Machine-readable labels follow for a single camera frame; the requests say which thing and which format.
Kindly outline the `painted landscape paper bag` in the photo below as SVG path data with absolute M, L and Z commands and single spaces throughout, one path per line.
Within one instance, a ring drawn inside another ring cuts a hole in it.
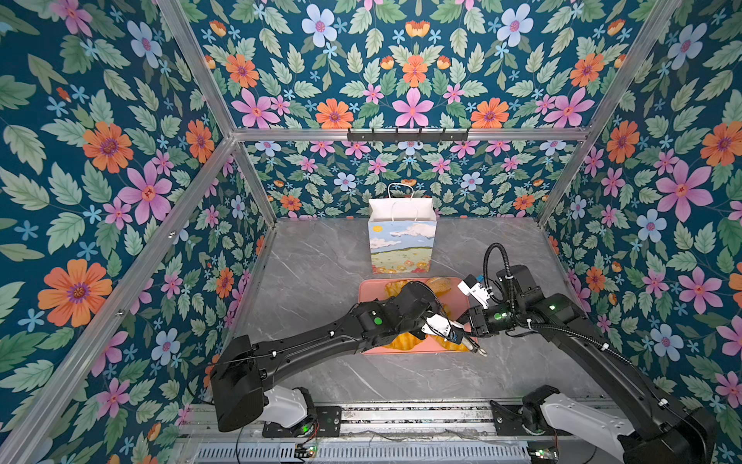
M 428 273 L 438 223 L 433 200 L 417 196 L 411 185 L 395 182 L 388 185 L 385 197 L 370 199 L 369 207 L 372 273 Z

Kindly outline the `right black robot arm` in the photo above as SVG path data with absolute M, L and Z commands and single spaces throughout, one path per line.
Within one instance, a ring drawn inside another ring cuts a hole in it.
M 477 304 L 464 315 L 475 338 L 507 334 L 541 336 L 566 353 L 620 409 L 614 417 L 544 385 L 522 399 L 520 420 L 533 435 L 564 431 L 623 463 L 711 462 L 719 425 L 705 409 L 690 409 L 663 392 L 591 325 L 580 305 L 562 295 L 547 297 L 529 269 L 513 265 L 504 246 L 487 247 L 483 260 L 499 251 L 504 268 L 483 280 L 468 276 L 464 291 Z

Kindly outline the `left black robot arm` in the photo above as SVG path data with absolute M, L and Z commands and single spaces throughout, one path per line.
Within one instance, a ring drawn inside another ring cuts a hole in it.
M 320 363 L 392 343 L 402 334 L 434 334 L 459 341 L 434 291 L 406 283 L 386 300 L 362 302 L 319 328 L 276 340 L 231 340 L 210 372 L 216 423 L 222 433 L 262 421 L 301 437 L 317 428 L 314 401 L 306 388 L 280 382 Z

